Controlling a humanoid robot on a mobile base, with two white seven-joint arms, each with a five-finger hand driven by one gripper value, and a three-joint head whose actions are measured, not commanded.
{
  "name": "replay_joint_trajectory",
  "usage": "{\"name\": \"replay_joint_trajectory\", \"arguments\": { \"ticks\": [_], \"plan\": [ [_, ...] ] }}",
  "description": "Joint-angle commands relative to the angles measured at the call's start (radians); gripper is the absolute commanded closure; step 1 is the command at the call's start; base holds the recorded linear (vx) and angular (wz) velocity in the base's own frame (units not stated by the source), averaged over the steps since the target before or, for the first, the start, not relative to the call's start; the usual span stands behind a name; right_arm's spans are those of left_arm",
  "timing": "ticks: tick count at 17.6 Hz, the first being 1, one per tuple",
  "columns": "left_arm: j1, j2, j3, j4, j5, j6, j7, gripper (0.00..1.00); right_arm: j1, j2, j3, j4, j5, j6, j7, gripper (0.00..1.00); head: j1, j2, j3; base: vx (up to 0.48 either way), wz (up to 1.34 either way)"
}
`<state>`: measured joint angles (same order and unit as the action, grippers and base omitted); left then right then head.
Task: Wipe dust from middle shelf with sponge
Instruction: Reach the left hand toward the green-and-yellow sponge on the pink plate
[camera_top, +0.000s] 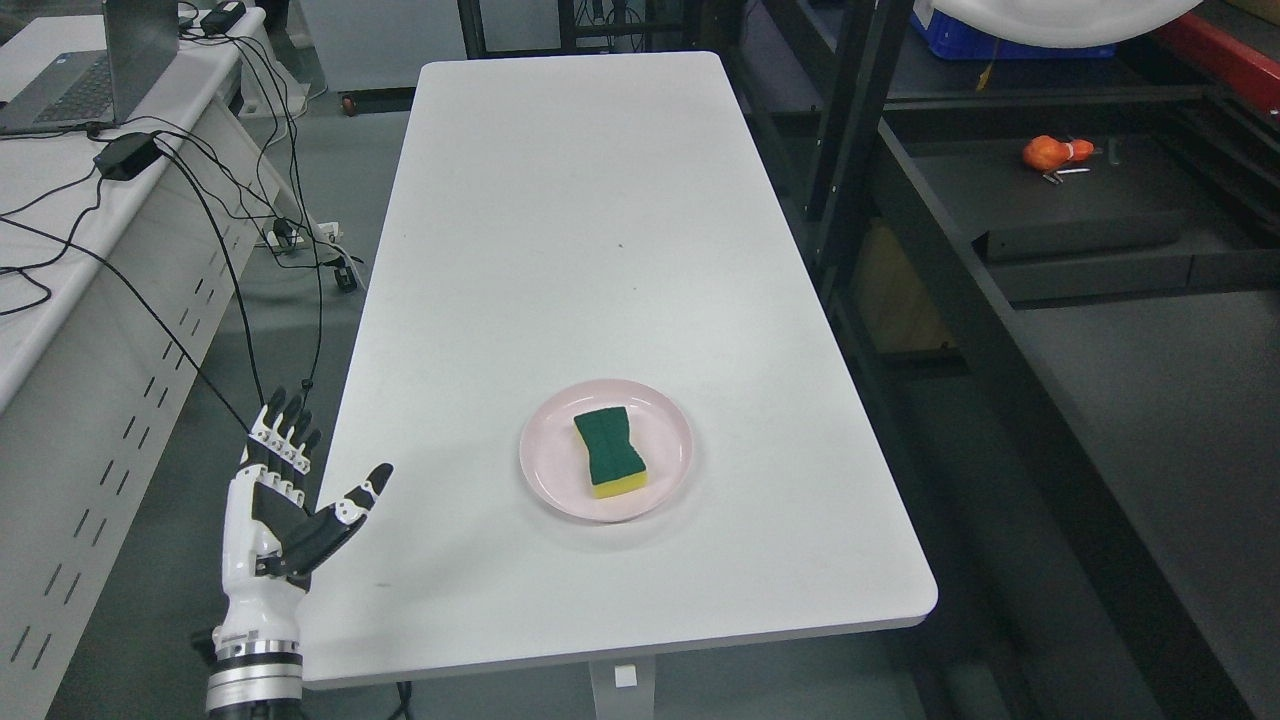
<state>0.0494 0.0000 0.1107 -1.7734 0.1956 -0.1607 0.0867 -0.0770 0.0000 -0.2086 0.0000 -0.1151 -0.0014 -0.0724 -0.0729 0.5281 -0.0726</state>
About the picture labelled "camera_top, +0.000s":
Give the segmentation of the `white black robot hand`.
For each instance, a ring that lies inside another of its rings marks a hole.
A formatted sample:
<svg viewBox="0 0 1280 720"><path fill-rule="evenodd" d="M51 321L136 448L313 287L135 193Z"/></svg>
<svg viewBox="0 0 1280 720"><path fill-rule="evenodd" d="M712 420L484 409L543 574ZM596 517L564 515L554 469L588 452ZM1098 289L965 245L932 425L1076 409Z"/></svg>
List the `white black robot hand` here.
<svg viewBox="0 0 1280 720"><path fill-rule="evenodd" d="M375 466L320 509L307 486L323 439L298 395L278 387L251 424L227 492L221 591L227 615L210 633L218 661L294 652L297 609L314 571L364 527L394 471Z"/></svg>

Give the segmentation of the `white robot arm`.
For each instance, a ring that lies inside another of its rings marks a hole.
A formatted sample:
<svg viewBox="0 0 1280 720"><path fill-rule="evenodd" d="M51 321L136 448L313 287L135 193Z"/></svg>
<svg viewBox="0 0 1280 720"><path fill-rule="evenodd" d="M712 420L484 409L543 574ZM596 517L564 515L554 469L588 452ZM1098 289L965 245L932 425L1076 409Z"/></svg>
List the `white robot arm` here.
<svg viewBox="0 0 1280 720"><path fill-rule="evenodd" d="M221 628L191 637L210 671L207 719L303 719L303 656L296 639L257 633L221 638Z"/></svg>

